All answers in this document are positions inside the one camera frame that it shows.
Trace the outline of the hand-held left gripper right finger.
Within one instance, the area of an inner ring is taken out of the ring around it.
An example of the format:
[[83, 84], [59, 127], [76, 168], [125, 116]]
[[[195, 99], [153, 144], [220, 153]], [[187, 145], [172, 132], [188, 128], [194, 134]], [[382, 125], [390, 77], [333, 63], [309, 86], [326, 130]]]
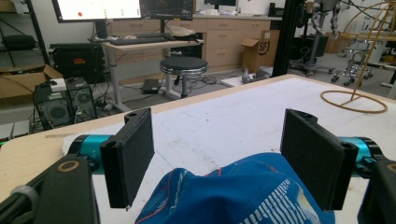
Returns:
[[327, 131], [318, 118], [287, 108], [280, 152], [322, 210], [341, 210], [358, 148]]

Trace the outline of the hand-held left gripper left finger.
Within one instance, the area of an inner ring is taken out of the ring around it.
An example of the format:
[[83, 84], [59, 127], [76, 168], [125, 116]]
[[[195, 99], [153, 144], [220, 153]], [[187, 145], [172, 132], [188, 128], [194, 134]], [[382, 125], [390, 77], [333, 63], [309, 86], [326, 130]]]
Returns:
[[124, 125], [100, 151], [110, 207], [130, 207], [154, 155], [151, 109], [125, 115]]

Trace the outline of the blue cap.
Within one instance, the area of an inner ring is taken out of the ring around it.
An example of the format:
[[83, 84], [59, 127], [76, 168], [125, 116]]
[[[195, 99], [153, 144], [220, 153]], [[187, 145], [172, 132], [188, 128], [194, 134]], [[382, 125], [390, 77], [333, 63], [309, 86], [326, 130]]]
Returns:
[[207, 175], [166, 174], [135, 224], [335, 224], [279, 153], [260, 153]]

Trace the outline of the black power adapter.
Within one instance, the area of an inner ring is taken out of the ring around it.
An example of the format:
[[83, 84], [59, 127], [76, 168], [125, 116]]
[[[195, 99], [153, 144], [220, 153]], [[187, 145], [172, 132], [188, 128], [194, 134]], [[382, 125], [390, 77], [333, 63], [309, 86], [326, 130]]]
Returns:
[[160, 83], [158, 79], [146, 79], [143, 83], [143, 94], [157, 94], [159, 91]]

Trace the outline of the black computer tower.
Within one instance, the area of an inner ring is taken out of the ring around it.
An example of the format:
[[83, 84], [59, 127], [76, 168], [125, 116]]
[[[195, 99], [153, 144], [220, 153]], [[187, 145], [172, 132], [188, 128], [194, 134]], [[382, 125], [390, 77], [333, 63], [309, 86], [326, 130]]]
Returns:
[[45, 131], [97, 118], [92, 89], [82, 77], [41, 83], [35, 87], [33, 100]]

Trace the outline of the chrome wheeled stool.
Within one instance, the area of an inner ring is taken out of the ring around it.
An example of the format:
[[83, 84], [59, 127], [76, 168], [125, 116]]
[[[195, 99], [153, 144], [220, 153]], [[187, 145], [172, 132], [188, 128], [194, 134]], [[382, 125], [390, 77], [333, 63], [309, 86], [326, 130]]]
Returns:
[[350, 55], [347, 67], [344, 70], [337, 70], [332, 75], [331, 83], [335, 83], [339, 80], [340, 76], [343, 76], [346, 78], [344, 85], [349, 86], [357, 80], [360, 72], [363, 72], [364, 79], [368, 79], [373, 76], [371, 67], [363, 68], [368, 55], [368, 49], [347, 47], [343, 49], [343, 52], [346, 55]]

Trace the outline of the black round stool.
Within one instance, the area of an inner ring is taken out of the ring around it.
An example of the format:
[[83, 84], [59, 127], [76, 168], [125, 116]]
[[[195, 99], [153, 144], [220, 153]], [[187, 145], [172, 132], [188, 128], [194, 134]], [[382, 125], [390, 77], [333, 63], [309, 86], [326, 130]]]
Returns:
[[160, 62], [160, 69], [166, 75], [177, 75], [182, 80], [180, 96], [186, 98], [187, 76], [201, 75], [209, 68], [208, 62], [195, 57], [169, 57]]

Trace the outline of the wooden hat stand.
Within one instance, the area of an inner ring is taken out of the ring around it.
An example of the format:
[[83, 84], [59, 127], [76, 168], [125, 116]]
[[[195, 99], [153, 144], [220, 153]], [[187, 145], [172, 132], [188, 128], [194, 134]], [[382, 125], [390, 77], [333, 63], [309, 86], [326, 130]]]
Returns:
[[[324, 91], [321, 95], [320, 98], [333, 106], [353, 111], [353, 112], [359, 112], [359, 113], [366, 113], [366, 114], [380, 114], [384, 113], [388, 110], [388, 106], [381, 102], [380, 100], [375, 99], [374, 97], [364, 95], [361, 93], [358, 93], [358, 88], [360, 87], [360, 84], [362, 83], [363, 76], [365, 69], [368, 65], [368, 62], [371, 58], [371, 55], [374, 51], [375, 45], [378, 41], [396, 41], [396, 0], [384, 0], [381, 3], [374, 4], [369, 7], [369, 9], [373, 9], [375, 7], [379, 7], [379, 12], [377, 16], [375, 17], [375, 21], [372, 24], [372, 27], [370, 28], [368, 33], [363, 33], [363, 34], [353, 34], [353, 33], [347, 33], [347, 28], [345, 28], [344, 32], [342, 33], [342, 36], [347, 37], [347, 38], [356, 38], [356, 39], [362, 39], [362, 40], [367, 40], [372, 42], [372, 46], [369, 48], [367, 56], [365, 58], [365, 61], [363, 63], [363, 66], [361, 68], [360, 75], [355, 81], [355, 87], [353, 91], [336, 91], [336, 90], [331, 90], [331, 91]], [[337, 103], [332, 101], [331, 99], [328, 99], [328, 96], [331, 94], [344, 94], [348, 96], [348, 99], [346, 99], [343, 103]], [[367, 100], [370, 105], [380, 105], [381, 108], [379, 110], [363, 110], [363, 109], [358, 109], [355, 107], [350, 107], [350, 105], [359, 100]]]

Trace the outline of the wooden standing desk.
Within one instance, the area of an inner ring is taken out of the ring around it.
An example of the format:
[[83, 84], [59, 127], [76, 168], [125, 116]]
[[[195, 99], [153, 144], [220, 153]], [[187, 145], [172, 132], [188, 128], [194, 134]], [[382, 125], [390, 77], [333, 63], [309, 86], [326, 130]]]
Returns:
[[130, 111], [121, 100], [120, 95], [120, 82], [124, 80], [130, 80], [134, 78], [140, 78], [143, 76], [154, 75], [160, 72], [160, 60], [152, 59], [145, 60], [140, 63], [133, 63], [128, 61], [127, 63], [118, 63], [116, 54], [129, 54], [146, 52], [150, 50], [162, 50], [164, 56], [171, 55], [172, 48], [184, 48], [191, 46], [202, 46], [204, 41], [198, 39], [197, 41], [168, 41], [168, 42], [158, 42], [158, 43], [146, 43], [139, 45], [124, 45], [115, 46], [111, 43], [105, 43], [104, 49], [106, 50], [107, 62], [109, 65], [109, 72], [112, 83], [113, 90], [113, 105], [120, 112]]

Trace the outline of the black keyboard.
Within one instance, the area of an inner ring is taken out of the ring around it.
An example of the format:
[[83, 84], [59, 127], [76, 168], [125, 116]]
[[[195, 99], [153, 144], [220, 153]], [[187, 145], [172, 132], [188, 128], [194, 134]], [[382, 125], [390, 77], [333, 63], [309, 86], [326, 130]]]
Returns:
[[139, 45], [139, 44], [149, 44], [149, 43], [161, 43], [167, 42], [168, 40], [164, 37], [148, 37], [148, 38], [118, 38], [109, 40], [108, 42], [115, 46], [125, 46], [125, 45]]

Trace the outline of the cardboard box with black print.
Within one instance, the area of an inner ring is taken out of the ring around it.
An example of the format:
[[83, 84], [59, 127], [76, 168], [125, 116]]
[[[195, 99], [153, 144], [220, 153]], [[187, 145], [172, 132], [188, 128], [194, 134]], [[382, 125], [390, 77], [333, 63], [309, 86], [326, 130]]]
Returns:
[[250, 73], [260, 67], [273, 67], [278, 43], [278, 30], [263, 30], [260, 38], [244, 38], [241, 45], [244, 47], [242, 67]]

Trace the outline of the open cardboard box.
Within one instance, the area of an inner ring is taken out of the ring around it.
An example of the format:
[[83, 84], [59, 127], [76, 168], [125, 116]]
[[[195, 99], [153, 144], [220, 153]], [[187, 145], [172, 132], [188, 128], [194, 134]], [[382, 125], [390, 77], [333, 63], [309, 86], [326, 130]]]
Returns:
[[0, 108], [30, 104], [36, 86], [62, 77], [48, 64], [0, 67]]

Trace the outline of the dark computer monitor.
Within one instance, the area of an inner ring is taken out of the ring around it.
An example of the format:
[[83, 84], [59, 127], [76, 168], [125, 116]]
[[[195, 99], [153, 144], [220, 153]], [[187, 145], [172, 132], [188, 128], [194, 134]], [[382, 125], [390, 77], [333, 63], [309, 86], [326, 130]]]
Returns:
[[191, 21], [193, 0], [139, 0], [144, 19]]

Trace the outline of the black shelf rack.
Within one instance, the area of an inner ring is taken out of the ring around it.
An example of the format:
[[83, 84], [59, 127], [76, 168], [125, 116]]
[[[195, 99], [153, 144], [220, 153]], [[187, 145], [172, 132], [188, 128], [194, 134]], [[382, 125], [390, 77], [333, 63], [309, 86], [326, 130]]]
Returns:
[[0, 0], [0, 67], [50, 63], [32, 0]]

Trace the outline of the black metal post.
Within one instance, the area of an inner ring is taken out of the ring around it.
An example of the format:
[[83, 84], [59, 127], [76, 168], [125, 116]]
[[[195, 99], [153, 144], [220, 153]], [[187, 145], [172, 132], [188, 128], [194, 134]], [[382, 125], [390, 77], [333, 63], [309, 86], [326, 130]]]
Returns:
[[276, 57], [273, 68], [273, 77], [279, 77], [288, 73], [291, 47], [297, 26], [297, 21], [301, 15], [304, 0], [286, 0], [284, 13], [280, 27]]

